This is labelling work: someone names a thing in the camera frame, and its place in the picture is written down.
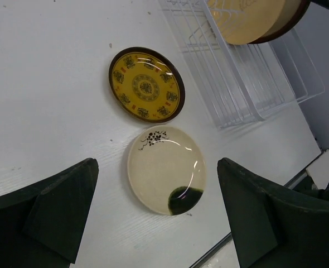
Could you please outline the orange round plate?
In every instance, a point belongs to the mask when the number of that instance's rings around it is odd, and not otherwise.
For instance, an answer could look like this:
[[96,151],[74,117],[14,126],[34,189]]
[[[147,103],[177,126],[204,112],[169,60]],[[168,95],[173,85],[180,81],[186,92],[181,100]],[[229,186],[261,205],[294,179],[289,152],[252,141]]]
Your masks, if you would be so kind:
[[214,21],[232,45],[248,44],[262,37],[277,21],[285,1],[207,1]]

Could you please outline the yellow patterned black-rim plate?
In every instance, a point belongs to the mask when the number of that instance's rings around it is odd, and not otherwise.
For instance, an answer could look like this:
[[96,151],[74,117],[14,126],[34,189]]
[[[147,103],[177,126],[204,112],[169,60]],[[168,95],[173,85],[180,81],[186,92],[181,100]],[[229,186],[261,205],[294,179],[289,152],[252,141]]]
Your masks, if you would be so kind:
[[108,78],[119,105],[139,120],[168,122],[184,107],[186,92],[178,70],[149,48],[118,52],[109,65]]

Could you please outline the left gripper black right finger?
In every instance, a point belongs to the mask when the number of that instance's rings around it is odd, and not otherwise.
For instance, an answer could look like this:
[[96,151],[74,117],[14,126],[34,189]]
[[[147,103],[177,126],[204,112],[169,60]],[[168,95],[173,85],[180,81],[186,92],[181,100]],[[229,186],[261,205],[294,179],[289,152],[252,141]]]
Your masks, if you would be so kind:
[[228,158],[217,174],[241,267],[329,267],[329,201]]

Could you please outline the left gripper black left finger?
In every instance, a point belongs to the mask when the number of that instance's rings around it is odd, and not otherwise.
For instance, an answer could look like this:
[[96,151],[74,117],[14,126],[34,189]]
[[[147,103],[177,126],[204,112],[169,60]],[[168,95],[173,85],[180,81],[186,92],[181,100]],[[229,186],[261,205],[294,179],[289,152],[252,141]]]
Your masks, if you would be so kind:
[[96,159],[0,196],[0,267],[75,263],[99,175]]

